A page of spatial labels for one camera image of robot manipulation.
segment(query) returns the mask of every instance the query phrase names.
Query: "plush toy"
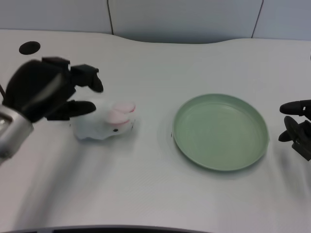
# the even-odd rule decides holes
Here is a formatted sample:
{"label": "plush toy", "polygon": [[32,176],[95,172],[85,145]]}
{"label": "plush toy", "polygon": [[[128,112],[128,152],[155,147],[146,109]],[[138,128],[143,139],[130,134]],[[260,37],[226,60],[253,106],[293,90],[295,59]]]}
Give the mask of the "plush toy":
{"label": "plush toy", "polygon": [[104,140],[132,129],[136,107],[133,102],[109,103],[103,99],[90,101],[95,104],[96,111],[73,119],[77,138]]}

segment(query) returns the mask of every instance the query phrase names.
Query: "white plush rabbit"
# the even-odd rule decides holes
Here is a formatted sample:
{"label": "white plush rabbit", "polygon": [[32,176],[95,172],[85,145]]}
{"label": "white plush rabbit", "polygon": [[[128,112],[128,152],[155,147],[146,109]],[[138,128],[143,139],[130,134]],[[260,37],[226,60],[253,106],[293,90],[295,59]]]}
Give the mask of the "white plush rabbit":
{"label": "white plush rabbit", "polygon": [[74,133],[79,139],[93,138],[104,140],[131,129],[134,124],[133,102],[109,103],[103,99],[90,100],[96,111],[73,118]]}

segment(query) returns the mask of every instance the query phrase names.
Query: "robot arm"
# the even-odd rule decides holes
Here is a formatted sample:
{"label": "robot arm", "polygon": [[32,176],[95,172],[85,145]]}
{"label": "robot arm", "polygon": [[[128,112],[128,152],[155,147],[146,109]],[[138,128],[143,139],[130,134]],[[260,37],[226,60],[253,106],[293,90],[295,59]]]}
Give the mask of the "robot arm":
{"label": "robot arm", "polygon": [[0,105],[0,163],[18,151],[41,118],[69,120],[96,110],[92,102],[67,100],[76,85],[103,92],[99,70],[69,65],[62,58],[42,58],[25,63],[13,75]]}
{"label": "robot arm", "polygon": [[[311,120],[311,100],[283,104],[280,112],[288,115],[305,116]],[[293,141],[292,148],[306,160],[311,159],[311,123],[307,120],[298,124],[292,117],[284,118],[286,131],[278,138],[281,142]]]}

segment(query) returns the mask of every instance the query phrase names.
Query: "black hole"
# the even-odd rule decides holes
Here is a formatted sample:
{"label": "black hole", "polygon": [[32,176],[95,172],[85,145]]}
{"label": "black hole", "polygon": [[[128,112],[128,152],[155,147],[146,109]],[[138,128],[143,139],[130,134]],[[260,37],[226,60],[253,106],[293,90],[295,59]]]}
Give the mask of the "black hole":
{"label": "black hole", "polygon": [[36,41],[29,41],[19,47],[19,52],[24,55],[34,54],[38,52],[41,45]]}

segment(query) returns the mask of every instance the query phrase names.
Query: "white wall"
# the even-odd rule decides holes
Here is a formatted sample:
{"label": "white wall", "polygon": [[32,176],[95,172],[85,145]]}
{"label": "white wall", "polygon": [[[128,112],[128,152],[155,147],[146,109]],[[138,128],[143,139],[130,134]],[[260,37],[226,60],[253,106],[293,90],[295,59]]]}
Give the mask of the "white wall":
{"label": "white wall", "polygon": [[115,35],[173,43],[250,38],[262,0],[109,0]]}
{"label": "white wall", "polygon": [[111,33],[106,0],[0,0],[0,28]]}
{"label": "white wall", "polygon": [[[111,33],[107,0],[0,0],[0,29]],[[116,35],[208,43],[251,37],[262,0],[109,0]],[[254,38],[311,40],[311,0],[264,0]]]}
{"label": "white wall", "polygon": [[254,37],[311,40],[311,0],[264,0]]}

